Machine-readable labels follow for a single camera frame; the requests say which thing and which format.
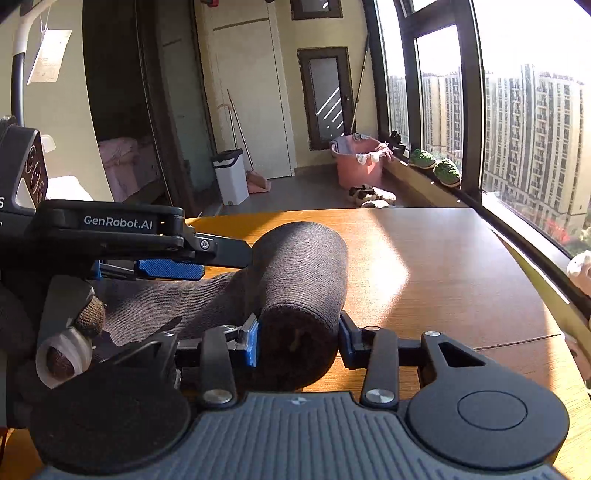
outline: green slipper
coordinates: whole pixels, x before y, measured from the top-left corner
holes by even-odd
[[[415,167],[422,168],[423,170],[428,170],[430,168],[433,168],[437,161],[435,160],[435,157],[433,157],[433,155],[431,155],[429,152],[417,148],[410,155],[410,163]]]
[[[457,169],[456,164],[448,158],[444,158],[438,162],[433,172],[446,187],[457,187],[462,183],[460,171]]]

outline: black trash can lid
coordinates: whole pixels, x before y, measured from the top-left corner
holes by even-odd
[[[234,150],[224,150],[212,157],[212,162],[219,163],[227,160],[234,160],[242,155],[241,148],[235,148]]]

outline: gray ribbed plate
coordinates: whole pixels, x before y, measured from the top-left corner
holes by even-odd
[[[249,394],[240,406],[201,416],[158,463],[109,480],[409,479],[490,480],[430,457],[392,413],[357,405],[347,392]],[[497,475],[563,479],[548,465]],[[49,467],[37,480],[90,480]]]

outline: white pipe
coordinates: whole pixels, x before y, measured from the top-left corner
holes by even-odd
[[[29,10],[20,19],[16,33],[14,34],[14,45],[12,55],[18,55],[19,53],[27,52],[27,43],[29,40],[29,32],[33,26],[33,22],[41,15],[45,10],[51,7],[57,0],[41,0],[31,10]]]

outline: wooden table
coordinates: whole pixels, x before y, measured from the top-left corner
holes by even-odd
[[[402,338],[439,330],[551,389],[566,405],[569,436],[555,466],[568,478],[591,478],[591,404],[560,330],[518,264],[472,209],[349,209],[202,218],[201,232],[253,244],[272,228],[313,221],[336,230],[349,250],[345,310],[359,325],[380,325]],[[211,277],[226,271],[206,268]],[[306,391],[352,390],[365,371],[332,369]],[[403,368],[401,397],[418,390]]]

